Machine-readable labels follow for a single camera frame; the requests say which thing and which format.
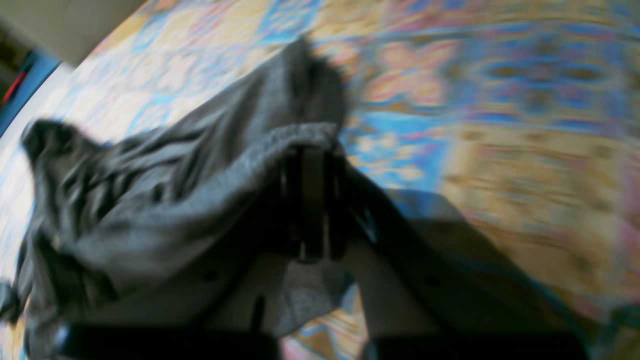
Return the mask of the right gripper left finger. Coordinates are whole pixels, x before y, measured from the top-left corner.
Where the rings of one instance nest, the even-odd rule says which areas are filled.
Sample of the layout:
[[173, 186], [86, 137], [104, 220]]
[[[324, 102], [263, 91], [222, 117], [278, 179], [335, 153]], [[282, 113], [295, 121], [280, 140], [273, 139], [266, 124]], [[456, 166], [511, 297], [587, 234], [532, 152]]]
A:
[[62, 326], [55, 358], [281, 360], [286, 271], [315, 259], [316, 150], [293, 146], [220, 239], [148, 291]]

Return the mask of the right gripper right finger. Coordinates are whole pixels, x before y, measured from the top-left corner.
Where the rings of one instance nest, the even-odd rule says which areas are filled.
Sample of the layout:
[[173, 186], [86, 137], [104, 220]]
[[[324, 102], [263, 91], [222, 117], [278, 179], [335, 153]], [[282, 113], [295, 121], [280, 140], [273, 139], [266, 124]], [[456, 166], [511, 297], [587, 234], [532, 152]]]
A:
[[320, 151], [327, 219], [323, 254], [359, 286], [368, 340], [362, 360], [587, 360], [582, 341], [476, 284], [382, 190]]

